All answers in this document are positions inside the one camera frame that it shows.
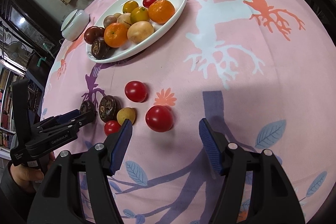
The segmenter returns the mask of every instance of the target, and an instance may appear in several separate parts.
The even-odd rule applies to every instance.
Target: fan
[[[12,59],[13,61],[17,60],[19,57],[24,58],[25,56],[28,55],[26,46],[24,46],[19,41],[11,42],[6,49],[6,53],[8,57]]]

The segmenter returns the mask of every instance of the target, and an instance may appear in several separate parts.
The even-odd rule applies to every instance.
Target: white deer pattern
[[[242,45],[225,45],[225,41],[217,41],[215,24],[229,22],[235,19],[250,19],[252,14],[260,12],[253,10],[251,7],[243,3],[244,0],[223,1],[214,3],[214,0],[196,0],[202,8],[199,9],[196,17],[196,26],[199,34],[187,33],[185,36],[190,39],[196,48],[202,51],[201,54],[191,54],[184,62],[192,60],[191,71],[194,71],[198,64],[198,71],[203,72],[205,79],[208,78],[208,66],[215,65],[217,75],[221,78],[224,88],[229,89],[228,82],[236,79],[238,72],[231,68],[233,63],[236,68],[239,64],[237,60],[230,56],[229,49],[238,49],[249,55],[254,63],[252,74],[258,71],[263,75],[260,64],[265,66],[265,63],[256,57],[256,55],[244,48]],[[215,52],[221,52],[222,58],[216,61]]]

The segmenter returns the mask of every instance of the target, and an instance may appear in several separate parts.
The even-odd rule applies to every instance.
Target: round table
[[[95,0],[94,25],[116,0]],[[188,0],[176,24],[144,52],[110,64],[85,54],[81,35],[65,41],[46,86],[42,118],[79,108],[103,95],[133,107],[137,119],[121,169],[109,179],[126,224],[206,224],[223,179],[211,169],[198,133],[207,118],[246,150],[270,148],[287,173],[308,221],[336,180],[336,50],[304,0]],[[126,83],[147,84],[144,103],[124,94]],[[167,105],[174,127],[156,133],[145,123],[153,105]],[[104,123],[80,129],[58,149],[86,151],[103,142]],[[246,185],[240,219],[251,194]],[[86,217],[85,174],[81,174]]]

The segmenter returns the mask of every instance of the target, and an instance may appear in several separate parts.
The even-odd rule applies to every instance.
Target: oval plate
[[[122,13],[123,5],[127,1],[129,0],[117,0],[115,3],[113,3],[97,20],[95,26],[103,27],[105,17],[113,15],[115,13]],[[135,1],[138,2],[139,6],[142,6],[143,0],[135,0]],[[135,55],[144,50],[145,48],[149,47],[150,45],[152,45],[174,25],[174,23],[180,17],[187,2],[187,0],[169,0],[169,1],[175,7],[175,14],[163,25],[150,21],[150,23],[154,27],[154,33],[150,37],[146,38],[144,41],[140,42],[137,45],[131,43],[130,41],[127,41],[124,45],[117,48],[115,51],[113,50],[110,51],[110,55],[108,55],[105,59],[102,60],[95,59],[91,54],[91,45],[86,44],[86,54],[89,57],[89,59],[96,63],[117,62],[125,58],[131,57],[132,55]]]

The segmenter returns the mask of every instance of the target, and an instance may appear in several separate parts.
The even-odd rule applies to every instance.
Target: silver bolt
[[[95,146],[94,146],[95,150],[102,150],[104,148],[104,145],[102,143],[97,143]]]
[[[61,153],[59,153],[61,155],[62,158],[66,157],[69,155],[69,151],[68,150],[63,150]]]
[[[232,149],[232,150],[235,150],[238,148],[238,145],[236,143],[229,143],[228,145],[228,148]]]
[[[273,155],[273,152],[272,152],[271,150],[269,150],[269,149],[265,149],[265,150],[264,150],[264,154],[265,154],[266,156],[272,156],[272,155]]]

